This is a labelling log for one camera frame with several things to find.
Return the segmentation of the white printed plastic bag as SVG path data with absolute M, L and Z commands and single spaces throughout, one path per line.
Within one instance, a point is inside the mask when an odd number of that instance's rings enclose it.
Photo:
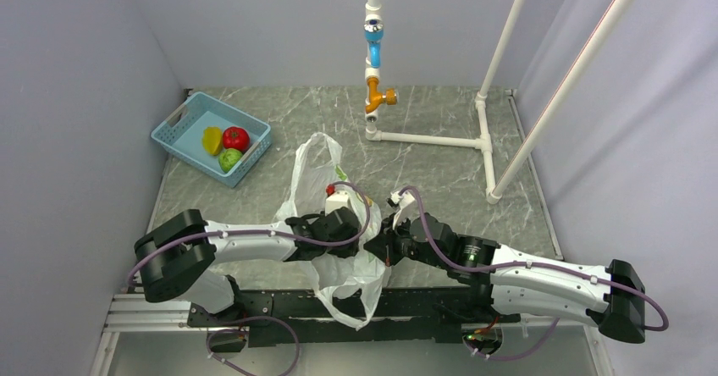
M 379 207 L 349 186 L 341 159 L 341 145 L 325 133 L 299 145 L 290 195 L 275 217 L 310 248 L 299 266 L 315 297 L 334 320 L 359 330 L 371 321 L 390 270 L 364 248 L 379 232 Z

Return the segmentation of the green fake fruit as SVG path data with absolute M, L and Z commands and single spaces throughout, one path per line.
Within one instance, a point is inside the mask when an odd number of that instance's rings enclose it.
M 218 155 L 218 164 L 223 173 L 228 173 L 243 157 L 243 153 L 234 148 L 224 149 Z

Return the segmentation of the red fake tomato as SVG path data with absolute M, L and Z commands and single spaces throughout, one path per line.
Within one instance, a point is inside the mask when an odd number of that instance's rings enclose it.
M 245 129 L 231 126 L 223 132 L 222 144 L 225 149 L 246 152 L 251 146 L 251 137 Z

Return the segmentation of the yellow fake fruit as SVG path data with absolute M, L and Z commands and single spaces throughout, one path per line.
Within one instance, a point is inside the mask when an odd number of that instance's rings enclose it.
M 217 156 L 223 150 L 223 131 L 217 126 L 207 127 L 202 133 L 202 147 L 210 156 Z

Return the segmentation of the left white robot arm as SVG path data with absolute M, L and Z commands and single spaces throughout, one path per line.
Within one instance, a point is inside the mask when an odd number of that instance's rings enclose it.
M 188 209 L 148 232 L 134 244 L 136 264 L 128 282 L 144 290 L 146 301 L 190 301 L 223 325 L 244 310 L 237 281 L 210 271 L 220 263 L 269 260 L 311 261 L 327 252 L 353 256 L 368 221 L 349 207 L 290 217 L 265 225 L 221 224 Z

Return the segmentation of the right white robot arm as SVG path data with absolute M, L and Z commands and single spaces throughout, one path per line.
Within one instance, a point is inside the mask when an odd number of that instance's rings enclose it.
M 430 214 L 394 224 L 383 221 L 365 245 L 390 266 L 404 258 L 445 270 L 472 288 L 465 323 L 530 314 L 565 318 L 613 340 L 645 341 L 645 292 L 633 266 L 614 259 L 604 266 L 554 261 L 478 236 L 456 233 Z

